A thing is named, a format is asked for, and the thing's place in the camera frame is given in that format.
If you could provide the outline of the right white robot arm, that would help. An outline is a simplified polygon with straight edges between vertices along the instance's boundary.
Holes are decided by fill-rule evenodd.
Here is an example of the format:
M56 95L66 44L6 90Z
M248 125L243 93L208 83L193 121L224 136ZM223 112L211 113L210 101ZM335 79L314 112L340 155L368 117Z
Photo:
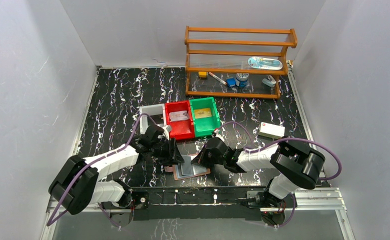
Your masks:
M222 165L232 173L258 169L276 169L279 175L259 196L271 207L279 206L284 198L298 188L314 189L325 156L307 146L302 138L282 138L271 146L255 149L231 148L219 137L210 139L191 163L205 168Z

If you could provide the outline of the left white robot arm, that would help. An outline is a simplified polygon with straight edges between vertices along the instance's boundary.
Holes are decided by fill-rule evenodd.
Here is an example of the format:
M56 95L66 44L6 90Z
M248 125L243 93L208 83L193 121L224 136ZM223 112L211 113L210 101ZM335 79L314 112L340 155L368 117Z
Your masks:
M154 157L164 166L183 162L171 126L149 126L144 134L118 149L93 157L73 155L67 159L48 192L70 214L76 215L90 204L111 202L120 208L136 203L134 192L126 183L101 179Z

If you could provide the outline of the black card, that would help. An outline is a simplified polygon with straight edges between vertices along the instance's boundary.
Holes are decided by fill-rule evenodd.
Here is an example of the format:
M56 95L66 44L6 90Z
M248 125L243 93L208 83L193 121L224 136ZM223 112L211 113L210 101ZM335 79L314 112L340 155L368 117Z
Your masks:
M152 118L155 122L161 122L161 121L163 121L163 115L162 115L162 114L151 115L151 118Z

